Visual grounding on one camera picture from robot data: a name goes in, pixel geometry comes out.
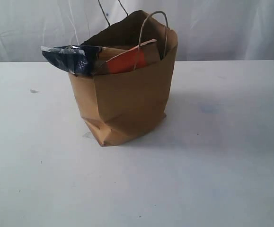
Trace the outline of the brown pouch orange label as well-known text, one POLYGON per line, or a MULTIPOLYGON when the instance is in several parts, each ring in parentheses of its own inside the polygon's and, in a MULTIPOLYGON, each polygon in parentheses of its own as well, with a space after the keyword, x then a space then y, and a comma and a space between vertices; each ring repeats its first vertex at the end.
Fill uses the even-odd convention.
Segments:
POLYGON ((160 61, 157 40, 151 39, 104 62, 93 75, 130 72, 160 61))

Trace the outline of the clear tape piece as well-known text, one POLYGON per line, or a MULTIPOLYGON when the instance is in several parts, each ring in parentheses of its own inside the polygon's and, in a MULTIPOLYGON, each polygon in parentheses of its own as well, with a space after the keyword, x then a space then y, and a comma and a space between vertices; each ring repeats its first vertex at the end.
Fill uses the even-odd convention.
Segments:
POLYGON ((82 137, 88 138, 88 139, 93 139, 94 138, 93 134, 91 132, 84 133, 82 137))

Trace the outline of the brown paper shopping bag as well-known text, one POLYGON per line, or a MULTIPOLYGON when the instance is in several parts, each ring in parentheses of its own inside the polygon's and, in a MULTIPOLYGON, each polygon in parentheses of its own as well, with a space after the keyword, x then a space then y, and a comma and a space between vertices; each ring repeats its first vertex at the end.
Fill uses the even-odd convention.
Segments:
POLYGON ((151 39, 160 54, 154 64, 117 74, 69 74, 80 116, 101 146, 142 136, 165 118, 178 40, 168 24, 138 10, 85 42, 129 50, 151 39))

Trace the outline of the small white table scrap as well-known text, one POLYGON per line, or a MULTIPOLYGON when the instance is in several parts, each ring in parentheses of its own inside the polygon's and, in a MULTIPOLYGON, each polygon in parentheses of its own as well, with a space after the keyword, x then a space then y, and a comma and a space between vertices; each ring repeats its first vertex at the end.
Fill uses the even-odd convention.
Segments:
POLYGON ((39 92, 38 90, 30 89, 30 93, 36 94, 38 92, 39 92))

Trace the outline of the black noodle packet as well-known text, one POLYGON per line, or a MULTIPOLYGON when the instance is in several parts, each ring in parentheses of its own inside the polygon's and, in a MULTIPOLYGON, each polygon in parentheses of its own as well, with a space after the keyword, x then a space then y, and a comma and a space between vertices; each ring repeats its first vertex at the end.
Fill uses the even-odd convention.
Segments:
POLYGON ((76 75, 91 75, 111 58, 126 52, 124 49, 92 45, 41 46, 41 51, 50 64, 76 75))

